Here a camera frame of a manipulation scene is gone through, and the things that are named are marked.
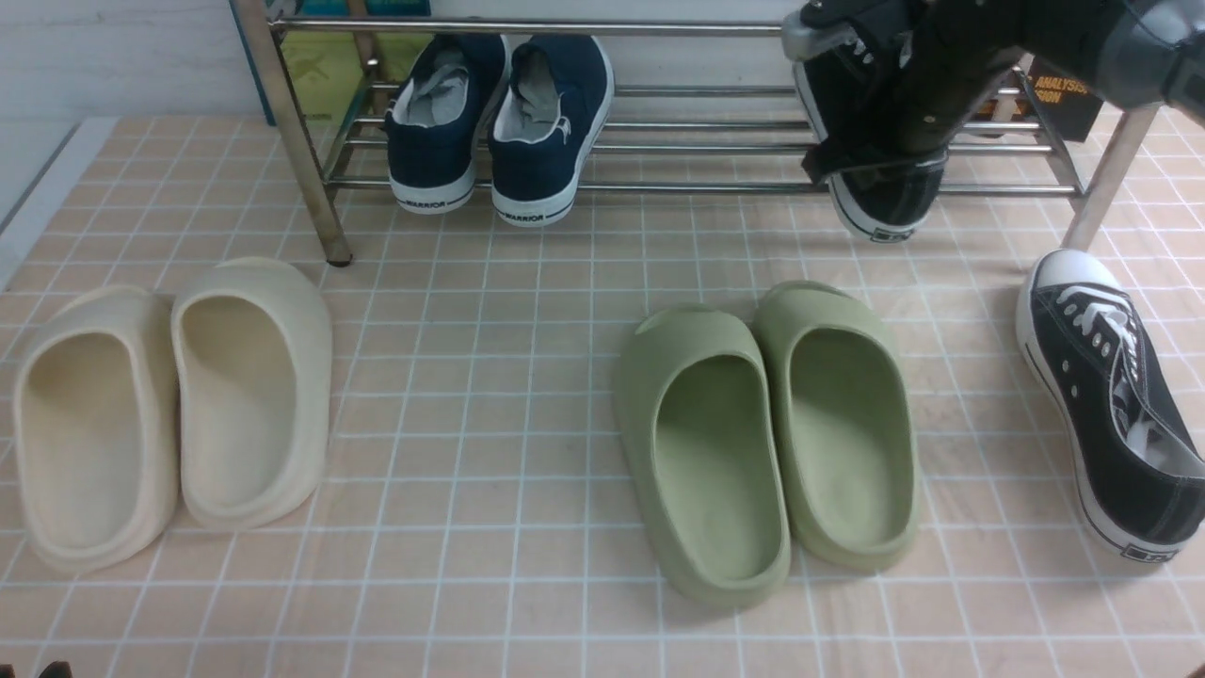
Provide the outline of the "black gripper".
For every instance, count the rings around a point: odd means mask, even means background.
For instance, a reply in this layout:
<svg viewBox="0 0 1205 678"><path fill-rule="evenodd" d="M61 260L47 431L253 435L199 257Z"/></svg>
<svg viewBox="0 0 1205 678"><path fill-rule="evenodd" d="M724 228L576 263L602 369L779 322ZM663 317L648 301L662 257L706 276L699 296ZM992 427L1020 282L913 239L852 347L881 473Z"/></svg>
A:
<svg viewBox="0 0 1205 678"><path fill-rule="evenodd" d="M862 184L942 169L964 120L1021 57L1019 1L811 1L780 23L780 47L803 63L839 46L909 42L909 63L875 95L877 137L825 137L801 167L822 184Z"/></svg>

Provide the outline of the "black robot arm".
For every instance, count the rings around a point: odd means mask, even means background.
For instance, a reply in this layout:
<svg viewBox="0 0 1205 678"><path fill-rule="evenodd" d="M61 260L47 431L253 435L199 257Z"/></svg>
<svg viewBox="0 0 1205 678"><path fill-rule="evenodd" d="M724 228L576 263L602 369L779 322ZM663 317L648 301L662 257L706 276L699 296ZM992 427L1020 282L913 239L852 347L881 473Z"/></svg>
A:
<svg viewBox="0 0 1205 678"><path fill-rule="evenodd" d="M944 160L1024 53L1115 107L1170 105L1203 120L1200 1L816 1L780 39L795 63L862 45L876 69L856 110L805 155L815 182Z"/></svg>

